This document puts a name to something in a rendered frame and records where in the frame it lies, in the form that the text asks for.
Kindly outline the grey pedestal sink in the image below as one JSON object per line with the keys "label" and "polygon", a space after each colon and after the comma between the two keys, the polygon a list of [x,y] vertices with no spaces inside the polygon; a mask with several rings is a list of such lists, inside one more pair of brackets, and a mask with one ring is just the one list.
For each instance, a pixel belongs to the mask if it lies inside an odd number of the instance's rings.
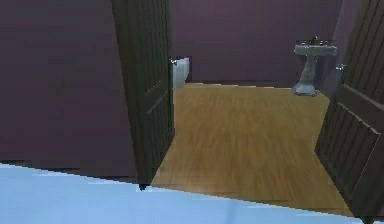
{"label": "grey pedestal sink", "polygon": [[294,52],[305,56],[306,62],[299,81],[292,87],[292,92],[300,96],[316,96],[314,86],[317,60],[323,56],[334,56],[337,48],[330,45],[296,45]]}

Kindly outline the dark sink faucet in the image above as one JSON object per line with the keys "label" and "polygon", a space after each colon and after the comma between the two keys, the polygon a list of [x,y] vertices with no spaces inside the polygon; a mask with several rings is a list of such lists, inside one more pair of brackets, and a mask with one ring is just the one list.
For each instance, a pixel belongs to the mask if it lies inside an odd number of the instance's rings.
{"label": "dark sink faucet", "polygon": [[326,46],[333,42],[332,39],[321,39],[318,36],[313,36],[310,39],[297,40],[297,45],[313,45],[313,46]]}

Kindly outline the dark wooden room door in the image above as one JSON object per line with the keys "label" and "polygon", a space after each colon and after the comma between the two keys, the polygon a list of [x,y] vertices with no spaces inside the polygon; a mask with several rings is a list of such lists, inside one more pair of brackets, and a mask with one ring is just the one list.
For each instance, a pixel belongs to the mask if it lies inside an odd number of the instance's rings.
{"label": "dark wooden room door", "polygon": [[137,183],[150,186],[175,136],[169,0],[111,0]]}
{"label": "dark wooden room door", "polygon": [[351,213],[384,219],[384,0],[363,0],[315,153]]}

